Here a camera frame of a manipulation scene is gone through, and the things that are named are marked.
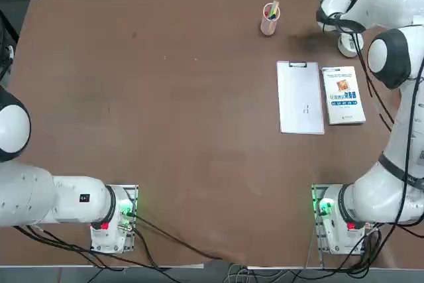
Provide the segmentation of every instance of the brown tabletop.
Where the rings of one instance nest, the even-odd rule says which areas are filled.
[[[140,214],[232,262],[304,266],[311,184],[355,181],[388,132],[358,60],[343,58],[337,38],[317,26],[319,1],[279,0],[277,32],[266,38],[258,25],[269,1],[32,0],[10,85],[32,117],[19,160],[53,174],[138,184]],[[367,45],[376,32],[365,34]],[[354,65],[366,123],[326,123],[321,136],[281,134],[278,60]],[[398,92],[376,86],[394,114]],[[49,229],[89,244],[87,225]],[[207,260],[145,233],[158,264]],[[14,229],[1,234],[1,264],[86,264]],[[424,268],[420,244],[396,231],[377,265]],[[316,246],[314,238],[309,266],[319,266]],[[139,243],[125,257],[146,262]]]

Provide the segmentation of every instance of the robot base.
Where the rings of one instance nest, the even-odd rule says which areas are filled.
[[[138,186],[110,185],[116,197],[112,220],[100,229],[90,227],[91,249],[103,253],[123,253],[134,250],[135,218],[124,213],[137,213]]]
[[[363,237],[365,227],[352,229],[351,225],[343,220],[337,203],[341,187],[341,184],[313,184],[312,200],[319,250],[347,255]],[[360,255],[363,251],[363,246],[358,245],[352,254]]]

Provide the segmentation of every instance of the white robotic arm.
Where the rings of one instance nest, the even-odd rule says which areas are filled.
[[[28,111],[0,86],[0,227],[90,223],[93,249],[121,253],[132,246],[127,233],[133,219],[125,213],[135,212],[136,189],[85,176],[52,176],[12,160],[27,146],[30,131]]]
[[[390,89],[399,88],[401,104],[389,143],[377,163],[351,185],[332,185],[319,211],[330,253],[347,254],[364,234],[364,223],[393,222],[399,211],[411,98],[424,59],[424,0],[323,0],[318,23],[339,32],[360,33],[374,26],[395,28],[380,33],[368,51],[372,73]],[[424,213],[424,90],[419,89],[413,118],[406,201],[400,222]]]

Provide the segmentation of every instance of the white paper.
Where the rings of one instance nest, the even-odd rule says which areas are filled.
[[[324,134],[318,63],[278,61],[277,79],[281,132]]]

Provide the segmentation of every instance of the pen holder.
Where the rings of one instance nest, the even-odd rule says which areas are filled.
[[[262,11],[262,22],[260,23],[260,30],[266,36],[271,36],[276,31],[277,21],[280,18],[280,8],[277,8],[276,17],[274,19],[269,19],[270,10],[272,3],[267,3]]]

